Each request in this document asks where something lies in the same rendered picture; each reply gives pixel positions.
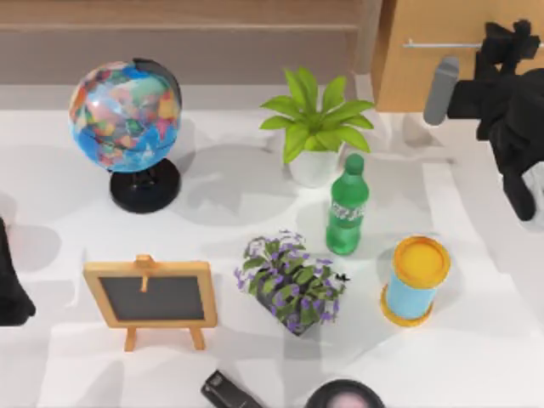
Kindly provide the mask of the pale grey rounded box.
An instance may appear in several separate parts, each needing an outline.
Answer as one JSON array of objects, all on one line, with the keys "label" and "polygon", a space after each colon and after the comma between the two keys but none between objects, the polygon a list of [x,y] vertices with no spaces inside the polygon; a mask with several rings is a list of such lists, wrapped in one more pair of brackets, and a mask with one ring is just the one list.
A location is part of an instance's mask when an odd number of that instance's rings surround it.
[{"label": "pale grey rounded box", "polygon": [[451,96],[458,82],[459,59],[446,55],[434,70],[422,118],[429,126],[436,127],[446,118]]}]

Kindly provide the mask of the wooden cupboard door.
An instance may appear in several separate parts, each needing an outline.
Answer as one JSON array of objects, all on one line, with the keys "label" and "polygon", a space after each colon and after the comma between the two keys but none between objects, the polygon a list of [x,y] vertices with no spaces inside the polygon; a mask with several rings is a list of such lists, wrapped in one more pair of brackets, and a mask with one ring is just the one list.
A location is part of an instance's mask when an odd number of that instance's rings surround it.
[{"label": "wooden cupboard door", "polygon": [[459,77],[473,76],[474,48],[404,48],[415,43],[480,43],[485,23],[510,29],[526,19],[543,47],[518,67],[544,67],[544,0],[382,0],[371,64],[375,107],[383,112],[422,111],[434,70],[446,55],[459,59]]}]

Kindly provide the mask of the green plant in white pot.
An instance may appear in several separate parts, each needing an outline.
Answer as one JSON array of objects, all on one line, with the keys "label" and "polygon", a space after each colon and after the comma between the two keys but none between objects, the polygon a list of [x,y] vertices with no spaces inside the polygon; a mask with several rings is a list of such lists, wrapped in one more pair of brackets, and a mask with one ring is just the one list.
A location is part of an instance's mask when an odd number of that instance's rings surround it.
[{"label": "green plant in white pot", "polygon": [[373,124],[364,112],[371,101],[346,99],[347,77],[337,76],[319,90],[315,75],[304,67],[284,70],[288,95],[274,96],[261,104],[274,115],[265,119],[262,130],[284,132],[283,164],[293,180],[307,188],[326,184],[335,173],[340,150],[349,145],[368,152],[363,132]]}]

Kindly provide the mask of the green bottle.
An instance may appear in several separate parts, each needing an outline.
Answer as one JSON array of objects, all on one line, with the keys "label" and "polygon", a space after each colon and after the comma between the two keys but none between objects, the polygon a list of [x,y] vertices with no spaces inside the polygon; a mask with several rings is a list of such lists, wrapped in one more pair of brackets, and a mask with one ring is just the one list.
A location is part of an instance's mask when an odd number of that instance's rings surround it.
[{"label": "green bottle", "polygon": [[341,176],[331,186],[326,245],[337,255],[353,253],[360,242],[361,225],[370,195],[364,168],[363,156],[350,154]]}]

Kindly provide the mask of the blue and yellow can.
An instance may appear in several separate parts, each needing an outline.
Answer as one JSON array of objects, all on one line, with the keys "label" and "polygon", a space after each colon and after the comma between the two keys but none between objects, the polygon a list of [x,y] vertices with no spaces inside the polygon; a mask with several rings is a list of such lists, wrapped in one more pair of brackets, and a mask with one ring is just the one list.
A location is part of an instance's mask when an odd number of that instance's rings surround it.
[{"label": "blue and yellow can", "polygon": [[438,287],[451,268],[451,257],[433,238],[413,235],[394,249],[393,272],[383,287],[383,315],[397,326],[421,325],[431,314]]}]

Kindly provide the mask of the purple flower plant black pot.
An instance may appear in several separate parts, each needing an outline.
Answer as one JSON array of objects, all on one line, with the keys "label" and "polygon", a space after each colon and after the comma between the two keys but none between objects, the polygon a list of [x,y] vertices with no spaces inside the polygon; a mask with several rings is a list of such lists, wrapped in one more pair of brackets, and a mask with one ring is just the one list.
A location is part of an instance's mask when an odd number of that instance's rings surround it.
[{"label": "purple flower plant black pot", "polygon": [[328,258],[312,260],[299,233],[282,229],[258,236],[234,271],[239,289],[254,296],[291,334],[302,336],[315,324],[336,320],[349,278]]}]

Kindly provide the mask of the black round pink-topped object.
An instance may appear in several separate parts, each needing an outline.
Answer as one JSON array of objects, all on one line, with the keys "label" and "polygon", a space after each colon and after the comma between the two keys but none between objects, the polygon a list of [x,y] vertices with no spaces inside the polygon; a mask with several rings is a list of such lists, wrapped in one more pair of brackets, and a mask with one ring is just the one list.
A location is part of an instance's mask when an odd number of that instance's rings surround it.
[{"label": "black round pink-topped object", "polygon": [[365,384],[355,380],[337,379],[317,388],[304,408],[386,408],[386,405]]}]

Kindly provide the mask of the colourful world globe black stand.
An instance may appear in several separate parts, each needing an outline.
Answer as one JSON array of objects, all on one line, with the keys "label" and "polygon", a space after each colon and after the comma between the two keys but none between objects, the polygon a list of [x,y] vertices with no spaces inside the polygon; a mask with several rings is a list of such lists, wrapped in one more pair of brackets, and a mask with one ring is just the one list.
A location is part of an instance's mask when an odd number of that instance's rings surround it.
[{"label": "colourful world globe black stand", "polygon": [[71,134],[110,174],[110,196],[121,209],[154,213],[177,197],[181,176],[167,155],[177,141],[182,106],[177,78],[153,59],[110,62],[77,84]]}]

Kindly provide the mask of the wooden framed blackboard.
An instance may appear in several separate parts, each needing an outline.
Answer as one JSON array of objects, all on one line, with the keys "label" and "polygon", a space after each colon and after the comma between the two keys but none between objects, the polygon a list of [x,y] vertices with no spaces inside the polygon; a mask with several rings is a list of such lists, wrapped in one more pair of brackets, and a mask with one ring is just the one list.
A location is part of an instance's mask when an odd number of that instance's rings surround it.
[{"label": "wooden framed blackboard", "polygon": [[137,330],[183,328],[204,350],[203,330],[218,325],[211,264],[158,262],[138,255],[132,262],[86,262],[83,277],[105,323],[127,331],[124,350],[134,351]]}]

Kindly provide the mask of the black stapler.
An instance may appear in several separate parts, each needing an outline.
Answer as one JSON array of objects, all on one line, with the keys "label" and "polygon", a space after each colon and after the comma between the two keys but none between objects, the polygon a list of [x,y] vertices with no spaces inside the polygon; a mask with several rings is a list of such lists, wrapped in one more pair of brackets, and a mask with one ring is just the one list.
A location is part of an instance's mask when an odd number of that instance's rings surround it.
[{"label": "black stapler", "polygon": [[215,408],[264,408],[220,370],[214,371],[206,379],[201,393]]}]

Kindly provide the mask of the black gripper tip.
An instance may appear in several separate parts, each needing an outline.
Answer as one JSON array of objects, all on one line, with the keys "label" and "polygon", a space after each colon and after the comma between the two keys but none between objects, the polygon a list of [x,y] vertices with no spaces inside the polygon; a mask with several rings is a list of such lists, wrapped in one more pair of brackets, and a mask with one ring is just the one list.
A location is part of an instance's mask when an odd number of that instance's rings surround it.
[{"label": "black gripper tip", "polygon": [[0,217],[0,327],[23,326],[36,312],[15,272],[6,225]]}]

